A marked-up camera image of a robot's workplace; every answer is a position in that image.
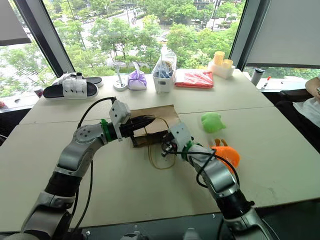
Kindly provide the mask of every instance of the green plush toy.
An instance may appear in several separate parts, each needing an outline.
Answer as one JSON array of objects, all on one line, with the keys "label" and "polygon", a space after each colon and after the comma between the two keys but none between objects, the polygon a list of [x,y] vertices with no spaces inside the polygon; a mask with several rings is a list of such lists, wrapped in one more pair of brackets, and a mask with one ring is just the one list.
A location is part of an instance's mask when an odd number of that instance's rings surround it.
[{"label": "green plush toy", "polygon": [[221,115],[217,112],[207,112],[203,114],[201,117],[201,122],[204,131],[209,134],[226,128],[226,125],[224,125],[224,123],[221,121]]}]

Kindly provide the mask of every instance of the white shirt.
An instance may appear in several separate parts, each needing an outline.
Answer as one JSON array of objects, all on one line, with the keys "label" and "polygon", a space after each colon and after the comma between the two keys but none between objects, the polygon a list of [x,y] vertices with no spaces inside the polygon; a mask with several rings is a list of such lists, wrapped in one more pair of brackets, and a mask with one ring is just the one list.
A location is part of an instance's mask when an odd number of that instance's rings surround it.
[{"label": "white shirt", "polygon": [[315,97],[303,102],[294,102],[293,106],[300,114],[320,128],[320,102]]}]

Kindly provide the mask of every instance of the red plastic bag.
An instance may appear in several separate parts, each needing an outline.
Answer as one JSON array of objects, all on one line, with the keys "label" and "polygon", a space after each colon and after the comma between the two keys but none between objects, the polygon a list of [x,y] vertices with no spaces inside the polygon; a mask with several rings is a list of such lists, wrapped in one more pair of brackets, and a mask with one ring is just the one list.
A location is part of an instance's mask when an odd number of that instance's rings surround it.
[{"label": "red plastic bag", "polygon": [[177,87],[210,89],[214,86],[213,74],[204,69],[178,69],[175,85]]}]

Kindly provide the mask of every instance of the orange toy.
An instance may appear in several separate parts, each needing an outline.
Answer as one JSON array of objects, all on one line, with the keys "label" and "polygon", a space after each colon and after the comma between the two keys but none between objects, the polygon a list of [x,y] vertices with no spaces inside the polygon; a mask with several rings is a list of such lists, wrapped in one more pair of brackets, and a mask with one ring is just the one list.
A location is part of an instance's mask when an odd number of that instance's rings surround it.
[{"label": "orange toy", "polygon": [[[215,139],[214,142],[216,146],[212,146],[211,149],[216,149],[215,154],[227,160],[235,168],[238,167],[240,162],[239,153],[233,147],[228,146],[228,144],[224,139],[221,139],[221,142],[223,143],[224,146],[220,146],[219,139]],[[229,167],[226,163],[224,164],[228,167],[230,172],[233,172],[231,167]]]}]

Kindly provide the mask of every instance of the plastic bag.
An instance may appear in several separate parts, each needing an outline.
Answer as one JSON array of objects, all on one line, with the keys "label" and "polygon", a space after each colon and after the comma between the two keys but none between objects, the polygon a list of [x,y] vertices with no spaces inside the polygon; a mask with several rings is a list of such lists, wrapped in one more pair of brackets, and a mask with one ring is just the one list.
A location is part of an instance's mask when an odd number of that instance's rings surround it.
[{"label": "plastic bag", "polygon": [[166,50],[161,53],[152,75],[155,78],[168,79],[171,78],[177,67],[177,56],[171,50]]},{"label": "plastic bag", "polygon": [[213,74],[204,69],[178,69],[175,85],[177,87],[210,89],[214,86]]},{"label": "plastic bag", "polygon": [[147,81],[145,73],[140,71],[139,65],[136,62],[132,62],[135,70],[129,74],[128,87],[130,90],[145,90],[147,89]]}]

